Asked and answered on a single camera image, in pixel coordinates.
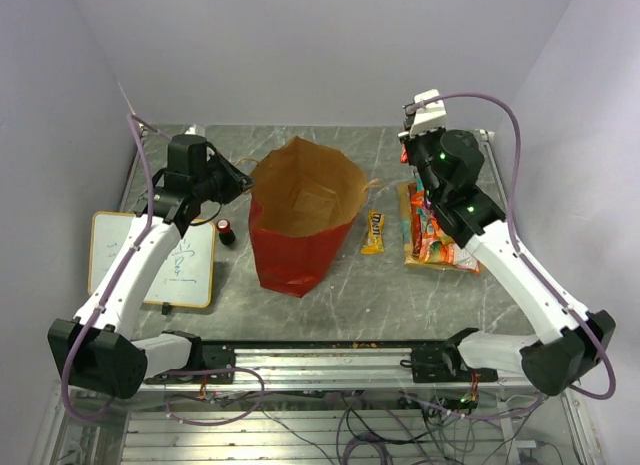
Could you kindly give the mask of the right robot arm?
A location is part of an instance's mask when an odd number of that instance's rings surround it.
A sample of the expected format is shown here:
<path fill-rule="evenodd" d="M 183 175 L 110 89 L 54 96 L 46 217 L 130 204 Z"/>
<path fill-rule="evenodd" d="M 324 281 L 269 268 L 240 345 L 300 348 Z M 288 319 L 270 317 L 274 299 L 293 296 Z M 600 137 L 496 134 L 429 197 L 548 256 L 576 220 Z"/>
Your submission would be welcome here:
<path fill-rule="evenodd" d="M 484 155 L 474 135 L 440 127 L 420 135 L 403 131 L 398 139 L 445 234 L 498 280 L 533 329 L 530 335 L 465 329 L 450 338 L 442 372 L 455 381 L 480 368 L 521 374 L 556 396 L 598 364 L 610 369 L 614 318 L 564 290 L 510 230 L 505 213 L 477 185 Z"/>

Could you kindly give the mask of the brown snack pouch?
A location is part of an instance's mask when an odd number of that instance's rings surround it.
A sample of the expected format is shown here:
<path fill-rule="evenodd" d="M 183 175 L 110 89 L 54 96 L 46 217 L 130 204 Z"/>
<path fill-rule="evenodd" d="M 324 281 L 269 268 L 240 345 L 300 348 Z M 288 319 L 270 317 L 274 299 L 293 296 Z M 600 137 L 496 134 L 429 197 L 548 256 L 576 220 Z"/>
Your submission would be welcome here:
<path fill-rule="evenodd" d="M 421 206 L 418 187 L 404 182 L 397 186 L 407 266 L 439 270 L 481 271 L 480 263 L 446 235 L 430 211 Z"/>

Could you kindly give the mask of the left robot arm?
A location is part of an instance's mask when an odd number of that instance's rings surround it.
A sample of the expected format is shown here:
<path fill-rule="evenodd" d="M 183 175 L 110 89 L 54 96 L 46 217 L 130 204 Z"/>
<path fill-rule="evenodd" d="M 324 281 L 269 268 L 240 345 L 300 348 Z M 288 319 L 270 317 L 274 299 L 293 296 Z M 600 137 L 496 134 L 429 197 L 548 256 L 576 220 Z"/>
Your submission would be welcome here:
<path fill-rule="evenodd" d="M 169 331 L 135 341 L 135 319 L 185 235 L 211 227 L 210 220 L 199 217 L 203 204 L 227 205 L 247 192 L 253 180 L 205 137 L 183 133 L 170 140 L 166 166 L 150 185 L 101 283 L 72 319 L 57 319 L 48 330 L 63 387 L 128 399 L 148 378 L 173 374 L 192 382 L 203 372 L 201 338 Z"/>

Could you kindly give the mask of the colourful small snack packets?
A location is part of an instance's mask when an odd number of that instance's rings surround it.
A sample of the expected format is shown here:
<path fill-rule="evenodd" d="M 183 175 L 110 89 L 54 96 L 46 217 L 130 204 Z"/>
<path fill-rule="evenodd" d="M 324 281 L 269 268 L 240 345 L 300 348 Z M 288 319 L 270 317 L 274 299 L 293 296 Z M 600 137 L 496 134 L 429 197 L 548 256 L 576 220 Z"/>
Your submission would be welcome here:
<path fill-rule="evenodd" d="M 445 246 L 454 243 L 453 239 L 449 237 L 440 227 L 432 213 L 420 209 L 417 212 L 417 216 L 420 220 L 421 227 L 421 232 L 418 240 L 420 249 L 425 249 L 428 245 L 434 242 L 440 242 Z"/>

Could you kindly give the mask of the small orange snack packet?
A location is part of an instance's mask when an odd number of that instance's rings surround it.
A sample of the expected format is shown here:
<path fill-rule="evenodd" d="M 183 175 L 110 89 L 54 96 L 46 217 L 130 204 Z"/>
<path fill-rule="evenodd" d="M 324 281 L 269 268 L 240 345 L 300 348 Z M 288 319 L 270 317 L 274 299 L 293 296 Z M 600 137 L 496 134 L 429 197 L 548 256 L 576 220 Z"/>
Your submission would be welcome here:
<path fill-rule="evenodd" d="M 466 250 L 454 242 L 438 240 L 432 236 L 422 239 L 418 260 L 429 265 L 453 267 L 473 273 L 480 272 L 479 262 Z"/>

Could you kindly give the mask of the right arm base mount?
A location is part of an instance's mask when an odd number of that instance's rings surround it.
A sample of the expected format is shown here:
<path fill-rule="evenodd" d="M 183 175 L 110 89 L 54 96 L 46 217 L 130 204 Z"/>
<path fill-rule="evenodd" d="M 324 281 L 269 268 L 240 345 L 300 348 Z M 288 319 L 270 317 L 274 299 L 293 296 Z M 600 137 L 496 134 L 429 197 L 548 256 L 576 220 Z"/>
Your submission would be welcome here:
<path fill-rule="evenodd" d="M 446 340 L 419 342 L 411 349 L 409 358 L 399 365 L 411 371 L 414 383 L 480 383 L 498 381 L 498 372 L 489 368 L 472 369 L 462 359 L 458 346 L 476 329 L 465 329 Z"/>

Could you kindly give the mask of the yellow M&M's candy pack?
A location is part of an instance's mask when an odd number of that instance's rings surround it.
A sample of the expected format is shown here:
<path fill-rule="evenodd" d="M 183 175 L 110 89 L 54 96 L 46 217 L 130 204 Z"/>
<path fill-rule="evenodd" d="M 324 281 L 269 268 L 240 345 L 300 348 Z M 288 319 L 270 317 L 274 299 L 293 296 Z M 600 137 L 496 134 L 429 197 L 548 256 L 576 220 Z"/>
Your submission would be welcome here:
<path fill-rule="evenodd" d="M 363 255 L 375 255 L 385 251 L 384 226 L 385 215 L 381 212 L 370 210 L 367 215 L 367 232 L 361 247 Z"/>

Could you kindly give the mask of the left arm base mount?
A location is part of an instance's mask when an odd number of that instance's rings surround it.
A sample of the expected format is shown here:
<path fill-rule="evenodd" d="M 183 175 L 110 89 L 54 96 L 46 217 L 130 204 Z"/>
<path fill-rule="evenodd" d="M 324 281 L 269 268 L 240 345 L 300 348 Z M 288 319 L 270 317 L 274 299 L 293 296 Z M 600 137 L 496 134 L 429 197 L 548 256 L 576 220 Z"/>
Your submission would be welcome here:
<path fill-rule="evenodd" d="M 228 369 L 236 365 L 236 353 L 226 344 L 204 342 L 201 350 L 193 352 L 187 365 L 181 371 L 190 371 L 190 375 L 159 374 L 144 380 L 144 384 L 194 384 L 206 381 L 209 384 L 231 384 L 234 373 Z"/>

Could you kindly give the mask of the teal Fox's candy bag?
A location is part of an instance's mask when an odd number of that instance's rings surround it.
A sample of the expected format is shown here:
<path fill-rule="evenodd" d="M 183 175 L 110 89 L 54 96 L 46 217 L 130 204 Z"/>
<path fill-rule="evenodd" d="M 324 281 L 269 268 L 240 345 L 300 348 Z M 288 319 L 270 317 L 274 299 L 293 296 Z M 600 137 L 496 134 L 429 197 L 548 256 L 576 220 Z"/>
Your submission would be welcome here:
<path fill-rule="evenodd" d="M 401 217 L 401 226 L 402 226 L 402 236 L 403 243 L 405 245 L 413 246 L 413 227 L 412 227 L 412 216 L 402 216 Z"/>

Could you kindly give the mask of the red brown paper bag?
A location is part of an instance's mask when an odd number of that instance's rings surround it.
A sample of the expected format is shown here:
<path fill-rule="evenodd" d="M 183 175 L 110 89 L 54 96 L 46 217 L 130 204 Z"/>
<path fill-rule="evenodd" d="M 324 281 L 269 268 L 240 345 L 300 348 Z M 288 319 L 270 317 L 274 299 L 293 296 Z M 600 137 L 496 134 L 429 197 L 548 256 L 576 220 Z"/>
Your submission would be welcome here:
<path fill-rule="evenodd" d="M 251 172 L 249 237 L 260 286 L 301 298 L 326 276 L 380 185 L 341 151 L 299 136 Z"/>

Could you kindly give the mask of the orange Fox's candy bag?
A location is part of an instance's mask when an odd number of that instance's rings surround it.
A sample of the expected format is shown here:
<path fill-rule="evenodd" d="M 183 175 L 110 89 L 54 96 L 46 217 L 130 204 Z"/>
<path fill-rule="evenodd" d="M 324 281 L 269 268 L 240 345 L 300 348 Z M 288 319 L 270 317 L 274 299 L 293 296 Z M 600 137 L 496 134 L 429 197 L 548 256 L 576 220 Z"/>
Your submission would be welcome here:
<path fill-rule="evenodd" d="M 423 191 L 418 191 L 410 196 L 410 205 L 415 214 L 425 218 L 429 216 Z"/>

